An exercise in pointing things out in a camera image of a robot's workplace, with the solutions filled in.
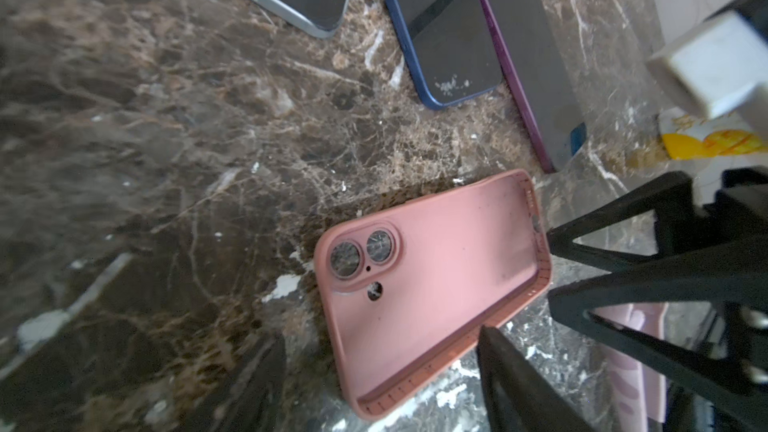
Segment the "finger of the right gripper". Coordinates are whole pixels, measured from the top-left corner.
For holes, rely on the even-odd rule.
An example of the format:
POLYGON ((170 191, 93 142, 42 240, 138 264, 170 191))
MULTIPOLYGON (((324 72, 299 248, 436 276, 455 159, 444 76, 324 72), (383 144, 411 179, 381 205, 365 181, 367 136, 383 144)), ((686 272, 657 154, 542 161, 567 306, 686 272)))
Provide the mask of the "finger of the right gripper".
POLYGON ((552 317, 710 401, 746 426, 767 423, 767 254, 698 251, 550 291, 552 317), (665 340, 670 302, 722 308, 719 358, 665 340))
POLYGON ((674 252, 673 233, 696 219, 693 179, 682 171, 667 172, 614 201, 547 233, 553 255, 581 264, 645 264, 674 252), (578 244, 576 240, 599 229, 632 219, 646 212, 655 214, 657 252, 641 255, 578 244))

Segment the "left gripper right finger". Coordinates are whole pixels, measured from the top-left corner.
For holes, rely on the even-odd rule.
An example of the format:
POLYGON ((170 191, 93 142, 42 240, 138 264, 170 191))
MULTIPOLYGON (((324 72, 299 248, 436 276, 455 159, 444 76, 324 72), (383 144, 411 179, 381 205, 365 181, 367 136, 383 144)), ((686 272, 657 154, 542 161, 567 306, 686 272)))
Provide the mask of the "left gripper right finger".
POLYGON ((592 429, 498 329, 480 328, 476 352, 492 431, 592 429))

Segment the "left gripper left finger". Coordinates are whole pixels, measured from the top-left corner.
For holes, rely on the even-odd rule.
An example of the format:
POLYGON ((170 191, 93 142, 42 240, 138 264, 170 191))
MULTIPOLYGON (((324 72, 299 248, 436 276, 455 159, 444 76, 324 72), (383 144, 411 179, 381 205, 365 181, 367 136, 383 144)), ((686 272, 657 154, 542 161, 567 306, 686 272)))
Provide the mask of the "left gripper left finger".
POLYGON ((281 335, 261 335, 237 367, 180 423, 181 431, 273 431, 287 357, 281 335))

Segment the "pink phone case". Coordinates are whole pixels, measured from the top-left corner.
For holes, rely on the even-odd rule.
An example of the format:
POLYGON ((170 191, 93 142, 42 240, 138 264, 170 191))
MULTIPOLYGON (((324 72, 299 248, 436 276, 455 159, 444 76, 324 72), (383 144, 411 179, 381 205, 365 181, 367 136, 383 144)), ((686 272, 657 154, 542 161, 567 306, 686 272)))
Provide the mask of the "pink phone case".
POLYGON ((541 296, 552 260, 521 169, 338 224, 314 271, 343 396, 379 420, 541 296))

